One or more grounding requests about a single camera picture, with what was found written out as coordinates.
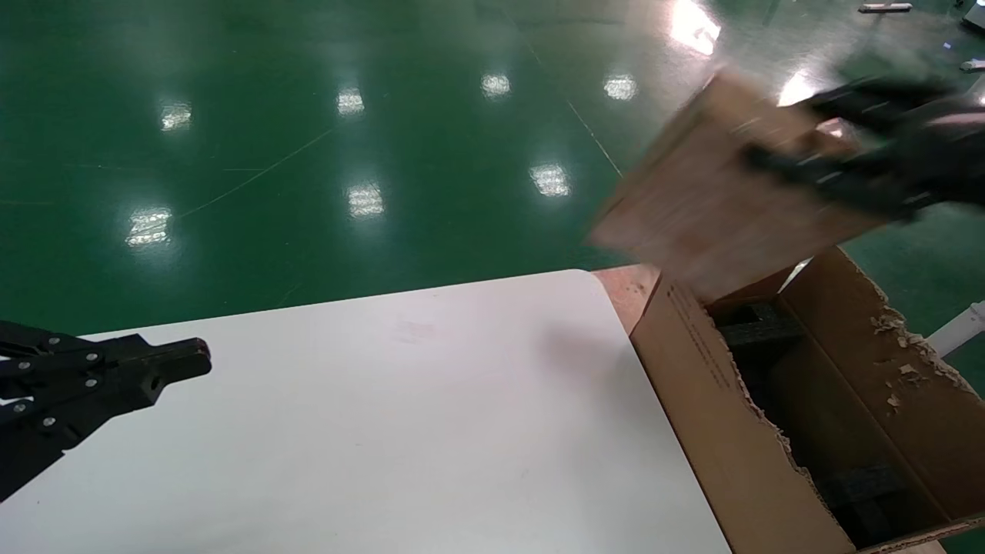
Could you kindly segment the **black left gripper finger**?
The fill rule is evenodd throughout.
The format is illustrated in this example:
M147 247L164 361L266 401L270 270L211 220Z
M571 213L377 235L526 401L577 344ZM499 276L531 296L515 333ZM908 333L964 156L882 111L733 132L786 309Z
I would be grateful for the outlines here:
M2 398L42 398L57 385L101 385L112 374L151 374L152 381L187 381L212 369L201 338L152 345L138 334L89 340L25 324L1 322Z
M2 406L1 496L7 501L113 418L155 406L163 389L151 374L112 374L101 385L57 385Z

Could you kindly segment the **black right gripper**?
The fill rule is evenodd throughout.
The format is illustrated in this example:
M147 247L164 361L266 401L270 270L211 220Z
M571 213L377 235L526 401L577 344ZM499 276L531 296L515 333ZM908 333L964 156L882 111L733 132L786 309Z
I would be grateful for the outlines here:
M911 221L940 203L984 205L983 105L935 78L858 78L808 98L823 120L891 125L884 151L830 157L743 148L784 185L889 220Z

